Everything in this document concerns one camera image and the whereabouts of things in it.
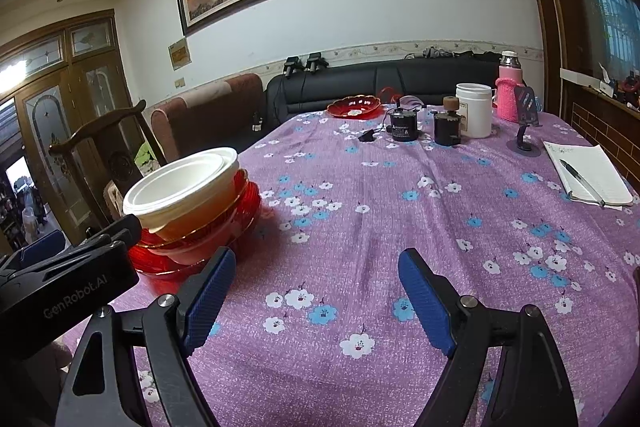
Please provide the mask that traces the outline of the large red glass plate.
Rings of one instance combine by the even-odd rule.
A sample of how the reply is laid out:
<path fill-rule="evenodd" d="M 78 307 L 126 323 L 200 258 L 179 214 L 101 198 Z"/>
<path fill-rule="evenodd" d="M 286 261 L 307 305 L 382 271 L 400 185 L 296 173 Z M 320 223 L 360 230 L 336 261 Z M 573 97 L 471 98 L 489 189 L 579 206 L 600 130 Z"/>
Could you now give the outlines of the large red glass plate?
<path fill-rule="evenodd" d="M 260 210 L 257 184 L 246 180 L 233 205 L 215 222 L 166 244 L 144 230 L 129 258 L 155 296 L 175 293 L 186 279 L 202 271 L 218 248 L 230 247 L 241 260 Z"/>

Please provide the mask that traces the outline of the beige paper bowl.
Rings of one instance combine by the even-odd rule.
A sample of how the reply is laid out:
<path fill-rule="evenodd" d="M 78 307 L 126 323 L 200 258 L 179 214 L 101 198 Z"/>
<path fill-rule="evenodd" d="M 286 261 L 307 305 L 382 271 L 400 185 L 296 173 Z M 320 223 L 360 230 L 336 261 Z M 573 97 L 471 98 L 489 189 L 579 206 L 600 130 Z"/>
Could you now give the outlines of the beige paper bowl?
<path fill-rule="evenodd" d="M 180 239 L 215 220 L 229 207 L 234 198 L 235 189 L 231 185 L 224 188 L 208 188 L 201 191 L 198 198 L 185 199 L 176 209 L 170 210 L 168 215 L 163 215 L 164 222 L 160 225 L 145 225 L 145 228 L 164 241 Z"/>

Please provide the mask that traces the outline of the white foam bowl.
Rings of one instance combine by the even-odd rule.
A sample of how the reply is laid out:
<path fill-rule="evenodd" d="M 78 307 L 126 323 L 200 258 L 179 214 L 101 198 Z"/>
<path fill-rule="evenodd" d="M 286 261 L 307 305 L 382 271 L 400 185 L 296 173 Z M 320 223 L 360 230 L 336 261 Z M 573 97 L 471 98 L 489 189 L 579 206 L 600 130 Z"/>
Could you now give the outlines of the white foam bowl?
<path fill-rule="evenodd" d="M 237 162 L 210 161 L 167 165 L 131 187 L 124 199 L 126 215 L 160 236 L 184 235 L 224 211 L 235 199 Z"/>
<path fill-rule="evenodd" d="M 130 188 L 122 211 L 142 219 L 182 204 L 203 202 L 209 194 L 232 187 L 239 168 L 238 152 L 232 147 L 215 147 L 171 161 Z"/>

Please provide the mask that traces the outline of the small red gold-rimmed plate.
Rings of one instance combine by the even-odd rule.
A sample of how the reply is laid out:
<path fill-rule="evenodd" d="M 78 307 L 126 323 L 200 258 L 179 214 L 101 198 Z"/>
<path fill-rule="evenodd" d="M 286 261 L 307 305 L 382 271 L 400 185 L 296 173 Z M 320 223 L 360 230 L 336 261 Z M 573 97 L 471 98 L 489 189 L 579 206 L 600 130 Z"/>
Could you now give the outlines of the small red gold-rimmed plate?
<path fill-rule="evenodd" d="M 210 256 L 211 249 L 214 251 L 232 239 L 232 232 L 239 225 L 239 208 L 250 184 L 247 171 L 240 169 L 235 173 L 233 183 L 235 189 L 233 202 L 208 225 L 173 241 L 164 241 L 148 230 L 143 230 L 138 247 L 148 254 L 168 257 L 179 265 L 192 265 Z"/>

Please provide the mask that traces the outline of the wooden glass door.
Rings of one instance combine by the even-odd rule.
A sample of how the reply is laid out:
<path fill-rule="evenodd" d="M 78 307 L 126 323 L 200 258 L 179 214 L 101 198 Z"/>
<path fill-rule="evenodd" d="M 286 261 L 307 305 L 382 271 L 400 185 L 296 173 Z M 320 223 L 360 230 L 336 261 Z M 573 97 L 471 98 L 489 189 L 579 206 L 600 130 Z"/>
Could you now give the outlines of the wooden glass door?
<path fill-rule="evenodd" d="M 83 124 L 126 107 L 115 12 L 103 10 L 29 31 L 1 46 L 1 101 L 14 104 L 30 173 L 70 243 L 108 216 L 101 195 L 89 196 L 68 162 L 49 148 Z"/>

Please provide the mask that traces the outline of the black pen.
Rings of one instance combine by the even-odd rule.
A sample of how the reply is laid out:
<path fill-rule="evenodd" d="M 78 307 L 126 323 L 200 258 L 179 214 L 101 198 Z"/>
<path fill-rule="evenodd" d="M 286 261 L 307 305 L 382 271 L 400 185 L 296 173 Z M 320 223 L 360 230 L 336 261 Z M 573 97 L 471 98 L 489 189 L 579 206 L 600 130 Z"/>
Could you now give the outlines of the black pen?
<path fill-rule="evenodd" d="M 600 193 L 567 161 L 561 159 L 560 163 L 573 178 L 575 178 L 580 184 L 582 184 L 583 187 L 585 187 L 585 190 L 590 193 L 590 195 L 596 200 L 597 204 L 601 208 L 604 208 L 605 201 Z"/>

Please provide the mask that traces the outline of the white notebook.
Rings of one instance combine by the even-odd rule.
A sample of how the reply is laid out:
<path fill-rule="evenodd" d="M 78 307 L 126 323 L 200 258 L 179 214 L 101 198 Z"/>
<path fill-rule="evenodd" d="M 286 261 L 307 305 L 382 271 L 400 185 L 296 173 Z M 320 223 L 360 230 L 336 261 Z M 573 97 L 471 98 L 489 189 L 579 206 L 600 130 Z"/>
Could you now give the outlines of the white notebook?
<path fill-rule="evenodd" d="M 560 163 L 561 159 L 572 165 L 600 193 L 605 201 L 604 207 L 622 208 L 634 205 L 634 196 L 625 180 L 600 145 L 566 145 L 546 141 L 544 149 L 571 200 L 599 206 L 585 187 L 565 170 Z"/>

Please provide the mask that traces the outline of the black grinder with wooden knob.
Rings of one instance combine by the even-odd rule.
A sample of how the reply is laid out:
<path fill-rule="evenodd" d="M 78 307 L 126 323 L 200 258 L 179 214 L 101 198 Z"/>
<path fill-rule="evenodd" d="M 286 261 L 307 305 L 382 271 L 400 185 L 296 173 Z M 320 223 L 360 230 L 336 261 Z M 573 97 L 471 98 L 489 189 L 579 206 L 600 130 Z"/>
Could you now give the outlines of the black grinder with wooden knob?
<path fill-rule="evenodd" d="M 442 99 L 442 110 L 433 113 L 434 139 L 441 146 L 457 146 L 461 143 L 461 116 L 459 100 L 455 96 Z"/>

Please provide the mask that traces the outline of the black cylindrical pump device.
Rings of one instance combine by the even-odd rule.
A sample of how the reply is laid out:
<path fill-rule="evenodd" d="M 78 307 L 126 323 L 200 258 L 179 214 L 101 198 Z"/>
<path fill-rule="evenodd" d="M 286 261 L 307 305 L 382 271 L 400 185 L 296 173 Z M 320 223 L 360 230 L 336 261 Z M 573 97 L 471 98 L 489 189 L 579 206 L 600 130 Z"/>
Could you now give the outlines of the black cylindrical pump device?
<path fill-rule="evenodd" d="M 418 112 L 414 109 L 394 108 L 390 112 L 387 132 L 397 142 L 416 141 L 419 136 Z"/>

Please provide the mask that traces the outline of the white plastic jar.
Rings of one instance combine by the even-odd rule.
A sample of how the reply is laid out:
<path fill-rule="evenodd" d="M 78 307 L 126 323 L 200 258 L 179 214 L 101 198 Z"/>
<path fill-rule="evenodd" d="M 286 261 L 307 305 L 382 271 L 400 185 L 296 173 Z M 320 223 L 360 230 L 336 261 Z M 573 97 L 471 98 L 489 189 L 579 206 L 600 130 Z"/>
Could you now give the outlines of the white plastic jar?
<path fill-rule="evenodd" d="M 479 83 L 458 83 L 461 133 L 471 139 L 485 139 L 491 135 L 492 100 L 494 90 Z"/>

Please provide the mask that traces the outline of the black power adapter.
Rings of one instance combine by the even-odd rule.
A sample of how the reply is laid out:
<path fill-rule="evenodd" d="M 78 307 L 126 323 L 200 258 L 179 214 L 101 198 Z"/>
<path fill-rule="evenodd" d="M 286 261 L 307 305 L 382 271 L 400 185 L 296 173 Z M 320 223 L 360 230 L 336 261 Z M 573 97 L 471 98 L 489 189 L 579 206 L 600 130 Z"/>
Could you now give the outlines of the black power adapter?
<path fill-rule="evenodd" d="M 361 133 L 358 136 L 358 140 L 362 143 L 371 143 L 376 140 L 376 133 L 374 129 L 370 129 L 366 132 Z"/>

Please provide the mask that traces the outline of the pink sleeved thermos bottle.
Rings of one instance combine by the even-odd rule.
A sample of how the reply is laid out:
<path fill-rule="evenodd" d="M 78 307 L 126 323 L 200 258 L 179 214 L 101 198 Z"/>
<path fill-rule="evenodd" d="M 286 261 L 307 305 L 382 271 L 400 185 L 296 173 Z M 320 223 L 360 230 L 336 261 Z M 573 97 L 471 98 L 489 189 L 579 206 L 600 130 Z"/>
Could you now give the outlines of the pink sleeved thermos bottle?
<path fill-rule="evenodd" d="M 517 122 L 515 88 L 523 87 L 523 72 L 518 54 L 511 50 L 501 52 L 496 80 L 496 109 L 500 119 Z"/>

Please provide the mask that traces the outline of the black leather sofa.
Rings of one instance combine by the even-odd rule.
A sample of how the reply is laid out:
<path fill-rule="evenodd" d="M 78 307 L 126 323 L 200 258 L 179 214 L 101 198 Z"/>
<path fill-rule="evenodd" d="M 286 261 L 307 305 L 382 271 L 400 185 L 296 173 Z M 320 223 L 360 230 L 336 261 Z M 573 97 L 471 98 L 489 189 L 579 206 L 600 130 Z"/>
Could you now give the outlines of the black leather sofa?
<path fill-rule="evenodd" d="M 273 77 L 262 104 L 264 126 L 273 130 L 296 115 L 325 109 L 346 96 L 375 95 L 390 101 L 394 94 L 413 95 L 427 104 L 439 105 L 456 93 L 459 83 L 494 87 L 500 55 L 465 52 L 450 57 L 404 58 L 294 72 Z"/>

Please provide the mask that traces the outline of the far red glass plate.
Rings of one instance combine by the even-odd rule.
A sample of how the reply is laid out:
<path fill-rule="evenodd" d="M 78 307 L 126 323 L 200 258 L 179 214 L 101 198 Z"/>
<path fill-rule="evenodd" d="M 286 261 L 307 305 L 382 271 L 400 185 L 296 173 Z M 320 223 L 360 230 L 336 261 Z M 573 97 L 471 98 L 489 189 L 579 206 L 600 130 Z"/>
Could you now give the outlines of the far red glass plate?
<path fill-rule="evenodd" d="M 328 105 L 326 111 L 334 118 L 370 119 L 383 109 L 381 100 L 374 95 L 351 95 Z"/>

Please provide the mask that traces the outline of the black clamp on sofa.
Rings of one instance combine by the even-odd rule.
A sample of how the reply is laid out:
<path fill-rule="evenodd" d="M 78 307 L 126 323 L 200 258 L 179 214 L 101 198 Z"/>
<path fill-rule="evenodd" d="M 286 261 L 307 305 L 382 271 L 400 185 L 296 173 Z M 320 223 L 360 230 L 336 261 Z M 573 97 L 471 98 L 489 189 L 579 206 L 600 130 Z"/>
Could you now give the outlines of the black clamp on sofa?
<path fill-rule="evenodd" d="M 283 65 L 283 75 L 285 78 L 290 78 L 294 72 L 304 69 L 305 65 L 299 56 L 289 56 Z"/>
<path fill-rule="evenodd" d="M 305 68 L 311 75 L 325 69 L 329 66 L 328 61 L 323 57 L 321 52 L 314 52 L 308 55 Z"/>

